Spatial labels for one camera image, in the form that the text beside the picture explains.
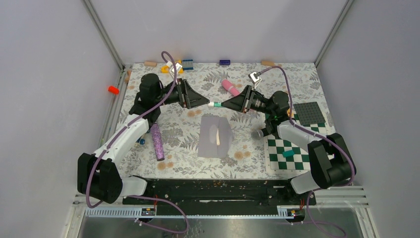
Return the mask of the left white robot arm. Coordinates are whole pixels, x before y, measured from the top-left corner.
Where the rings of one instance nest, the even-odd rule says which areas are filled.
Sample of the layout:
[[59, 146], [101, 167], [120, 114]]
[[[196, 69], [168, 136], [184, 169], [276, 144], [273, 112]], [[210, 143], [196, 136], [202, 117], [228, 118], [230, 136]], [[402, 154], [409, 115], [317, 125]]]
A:
[[187, 80], [174, 78], [164, 87], [157, 74], [142, 76], [139, 92], [121, 128], [94, 153], [83, 153], [78, 158], [77, 191], [108, 204], [132, 195], [143, 204], [151, 202], [154, 191], [147, 186], [147, 181], [139, 176], [121, 177], [120, 162], [157, 121], [161, 106], [179, 104], [192, 109], [209, 102], [194, 91]]

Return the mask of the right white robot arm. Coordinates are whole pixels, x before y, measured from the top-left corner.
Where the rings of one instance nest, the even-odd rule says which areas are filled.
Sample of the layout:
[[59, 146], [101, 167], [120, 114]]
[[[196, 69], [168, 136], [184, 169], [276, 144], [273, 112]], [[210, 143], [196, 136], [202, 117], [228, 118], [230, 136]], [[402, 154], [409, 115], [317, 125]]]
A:
[[343, 182], [350, 184], [356, 169], [340, 134], [323, 135], [297, 124], [291, 116], [290, 104], [289, 95], [283, 91], [276, 91], [266, 98], [251, 86], [246, 86], [239, 95], [222, 102], [221, 106], [241, 113], [253, 110], [268, 115], [260, 135], [273, 135], [308, 153], [310, 170], [290, 179], [284, 190], [285, 200], [297, 204], [306, 192], [342, 185]]

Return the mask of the small green white bottle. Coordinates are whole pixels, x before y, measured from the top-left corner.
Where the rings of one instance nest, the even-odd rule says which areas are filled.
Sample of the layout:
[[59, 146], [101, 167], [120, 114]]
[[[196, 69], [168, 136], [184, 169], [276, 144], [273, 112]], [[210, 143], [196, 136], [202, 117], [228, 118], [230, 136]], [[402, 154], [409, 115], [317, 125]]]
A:
[[214, 108], [222, 108], [223, 106], [221, 105], [221, 103], [219, 102], [209, 102], [208, 103], [209, 107], [214, 107]]

